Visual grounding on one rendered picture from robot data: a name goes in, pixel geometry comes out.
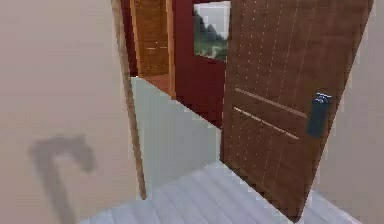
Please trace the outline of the brown wooden room door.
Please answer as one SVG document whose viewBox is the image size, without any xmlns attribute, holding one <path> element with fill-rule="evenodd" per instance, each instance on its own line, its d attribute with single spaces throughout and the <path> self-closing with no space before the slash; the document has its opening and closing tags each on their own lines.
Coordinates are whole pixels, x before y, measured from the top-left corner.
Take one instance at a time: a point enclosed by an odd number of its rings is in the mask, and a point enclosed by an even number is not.
<svg viewBox="0 0 384 224">
<path fill-rule="evenodd" d="M 221 161 L 292 222 L 303 216 L 374 0 L 230 0 Z M 319 138 L 316 94 L 332 97 Z"/>
</svg>

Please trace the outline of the framed landscape picture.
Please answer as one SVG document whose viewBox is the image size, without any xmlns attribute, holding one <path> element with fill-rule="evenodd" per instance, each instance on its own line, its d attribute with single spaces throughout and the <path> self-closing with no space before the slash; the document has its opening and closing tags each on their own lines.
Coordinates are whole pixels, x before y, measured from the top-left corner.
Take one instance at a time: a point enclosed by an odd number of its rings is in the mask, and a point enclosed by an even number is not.
<svg viewBox="0 0 384 224">
<path fill-rule="evenodd" d="M 230 8 L 229 1 L 193 5 L 193 47 L 196 56 L 226 61 Z"/>
</svg>

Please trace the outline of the orange wooden room door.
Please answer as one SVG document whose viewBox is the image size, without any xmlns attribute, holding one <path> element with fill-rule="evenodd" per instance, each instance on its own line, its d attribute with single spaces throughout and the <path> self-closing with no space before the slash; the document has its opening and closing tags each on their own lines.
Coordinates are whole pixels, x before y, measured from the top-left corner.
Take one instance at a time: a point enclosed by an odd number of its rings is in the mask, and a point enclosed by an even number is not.
<svg viewBox="0 0 384 224">
<path fill-rule="evenodd" d="M 175 98 L 170 61 L 170 0 L 130 0 L 138 76 Z"/>
</svg>

